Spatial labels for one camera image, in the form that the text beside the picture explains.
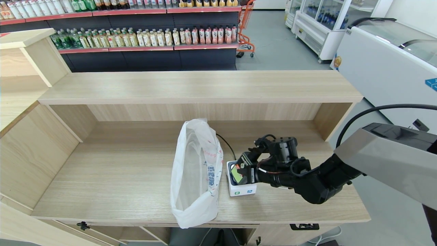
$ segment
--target glass door refrigerator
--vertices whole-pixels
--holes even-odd
[[[302,0],[291,32],[323,60],[332,60],[347,25],[361,18],[385,17],[393,0]]]
[[[293,21],[295,19],[296,11],[300,10],[302,5],[302,0],[291,0],[289,8],[286,9],[285,25],[289,28],[293,27]]]

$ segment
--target chest freezer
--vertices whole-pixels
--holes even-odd
[[[374,106],[437,105],[437,39],[390,18],[364,18],[346,30],[331,68]],[[386,109],[393,124],[437,134],[437,112]]]

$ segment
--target freezer lid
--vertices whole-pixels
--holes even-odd
[[[402,25],[393,18],[362,18],[354,21],[348,28],[353,26],[385,39],[397,47],[415,39],[437,40],[432,36]]]
[[[414,39],[399,48],[437,67],[437,40]]]

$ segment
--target freezer label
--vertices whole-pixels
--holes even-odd
[[[425,80],[425,84],[437,91],[437,78]]]

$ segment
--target wooden countertop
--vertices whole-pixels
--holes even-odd
[[[359,102],[337,71],[168,71],[68,74],[42,104]]]
[[[38,75],[1,78],[0,128],[3,130],[48,90]]]
[[[27,47],[53,33],[53,28],[11,32],[0,37],[0,49]]]
[[[170,178],[177,136],[183,122],[100,122],[70,155],[34,208],[32,216],[87,222],[176,223],[170,209]],[[313,167],[332,149],[312,121],[209,122],[236,155],[264,134],[298,139],[299,156]],[[229,147],[221,141],[224,161]],[[211,223],[351,223],[370,217],[353,185],[321,205],[292,190],[259,183],[257,193],[230,197],[223,170],[219,212]]]

